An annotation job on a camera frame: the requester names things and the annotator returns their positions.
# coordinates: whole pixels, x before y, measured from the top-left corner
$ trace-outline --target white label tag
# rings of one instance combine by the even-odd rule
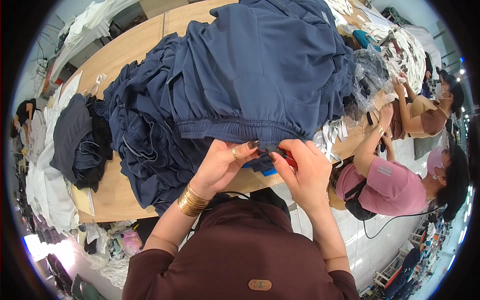
[[[324,20],[327,21],[327,23],[330,25],[330,21],[327,18],[327,14],[325,12],[322,12],[322,16],[324,16]]]
[[[345,126],[345,122],[343,121],[342,121],[342,133],[344,138],[348,137],[347,127]]]

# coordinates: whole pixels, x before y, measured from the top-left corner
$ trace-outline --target ceiling light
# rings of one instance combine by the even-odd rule
[[[458,243],[460,244],[463,240],[463,230],[460,232],[460,238],[458,239]]]
[[[32,255],[34,261],[39,261],[47,256],[45,254],[45,244],[40,242],[40,239],[35,234],[26,235],[23,238],[24,245],[26,246],[28,252]]]
[[[452,257],[452,261],[451,261],[450,264],[448,265],[447,271],[450,270],[450,267],[452,266],[454,259],[455,259],[455,255]]]
[[[463,231],[462,242],[466,235],[467,235],[467,226],[465,226],[465,230]]]

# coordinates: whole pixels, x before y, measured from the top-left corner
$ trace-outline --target bracelet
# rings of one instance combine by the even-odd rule
[[[378,130],[378,132],[380,133],[380,136],[383,136],[383,135],[384,135],[385,130],[384,130],[384,128],[383,128],[380,124],[377,125],[377,130]]]
[[[181,212],[187,216],[198,216],[210,203],[210,200],[204,199],[192,190],[190,183],[183,190],[177,199],[177,204]]]

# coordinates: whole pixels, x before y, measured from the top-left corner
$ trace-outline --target gold bangle bracelet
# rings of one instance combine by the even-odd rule
[[[183,190],[180,197],[177,199],[177,205],[181,212],[187,216],[198,216],[210,203],[210,200],[200,197],[195,193],[190,186]]]

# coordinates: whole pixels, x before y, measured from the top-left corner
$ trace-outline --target dark brown nail polish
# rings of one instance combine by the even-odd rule
[[[249,149],[254,149],[255,147],[258,147],[258,145],[260,145],[260,140],[259,139],[251,140],[247,144]]]
[[[275,158],[275,155],[273,155],[272,152],[268,152],[268,157],[272,160],[272,162],[276,162],[276,158]]]

